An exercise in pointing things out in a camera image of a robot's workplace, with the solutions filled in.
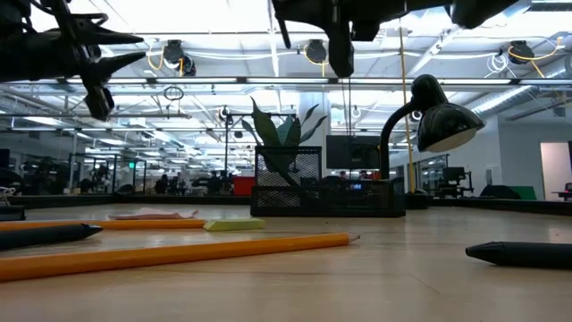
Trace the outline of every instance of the yellow eraser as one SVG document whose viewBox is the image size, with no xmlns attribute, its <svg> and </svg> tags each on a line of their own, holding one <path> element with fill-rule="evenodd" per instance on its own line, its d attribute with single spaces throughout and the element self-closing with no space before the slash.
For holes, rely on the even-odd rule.
<svg viewBox="0 0 572 322">
<path fill-rule="evenodd" d="M 264 227 L 265 221 L 258 218 L 209 220 L 203 226 L 209 232 L 262 229 Z"/>
</svg>

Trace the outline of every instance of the yellow pencil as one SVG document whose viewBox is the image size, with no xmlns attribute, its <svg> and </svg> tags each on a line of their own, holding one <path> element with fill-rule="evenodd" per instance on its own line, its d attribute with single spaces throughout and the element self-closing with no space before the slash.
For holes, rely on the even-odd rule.
<svg viewBox="0 0 572 322">
<path fill-rule="evenodd" d="M 230 241 L 213 244 L 167 246 L 136 250 L 0 258 L 0 281 L 145 267 L 205 259 L 233 258 L 283 251 L 344 246 L 358 236 L 328 233 L 309 236 Z"/>
</svg>

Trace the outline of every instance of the orange pencil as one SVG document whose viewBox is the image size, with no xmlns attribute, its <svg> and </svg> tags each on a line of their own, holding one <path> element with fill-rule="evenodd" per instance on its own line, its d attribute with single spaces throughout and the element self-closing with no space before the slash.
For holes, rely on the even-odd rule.
<svg viewBox="0 0 572 322">
<path fill-rule="evenodd" d="M 58 220 L 38 222 L 5 222 L 0 223 L 0 231 L 26 228 L 51 227 L 57 225 L 90 224 L 104 229 L 188 229 L 202 228 L 205 224 L 200 219 L 154 219 L 154 220 Z"/>
<path fill-rule="evenodd" d="M 231 241 L 213 244 L 167 246 L 136 250 L 0 258 L 0 281 L 146 267 L 205 259 L 233 258 L 283 251 L 344 246 L 356 240 L 348 233 Z"/>
</svg>

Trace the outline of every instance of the black desk lamp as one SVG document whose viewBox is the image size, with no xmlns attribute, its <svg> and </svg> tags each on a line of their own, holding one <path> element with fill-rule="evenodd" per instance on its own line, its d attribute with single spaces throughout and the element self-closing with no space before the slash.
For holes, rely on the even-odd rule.
<svg viewBox="0 0 572 322">
<path fill-rule="evenodd" d="M 415 111 L 423 114 L 417 129 L 420 152 L 443 152 L 469 142 L 484 122 L 463 106 L 449 103 L 439 81 L 431 75 L 417 77 L 411 84 L 411 101 L 390 116 L 380 139 L 381 178 L 390 178 L 390 135 L 397 122 Z"/>
</svg>

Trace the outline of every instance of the wooden desk surface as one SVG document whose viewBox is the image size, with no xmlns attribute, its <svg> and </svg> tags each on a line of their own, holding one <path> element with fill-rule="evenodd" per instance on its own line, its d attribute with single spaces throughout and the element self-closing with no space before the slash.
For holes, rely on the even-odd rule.
<svg viewBox="0 0 572 322">
<path fill-rule="evenodd" d="M 143 206 L 32 210 L 29 219 L 103 219 Z M 201 206 L 199 213 L 204 218 L 247 215 L 247 207 Z M 0 284 L 0 321 L 536 322 L 572 317 L 572 272 L 494 267 L 464 253 L 466 246 L 493 240 L 572 242 L 572 218 L 562 216 L 431 208 L 397 219 L 272 218 L 264 231 L 103 232 L 85 241 L 0 255 L 340 231 L 362 238 L 349 247 Z"/>
</svg>

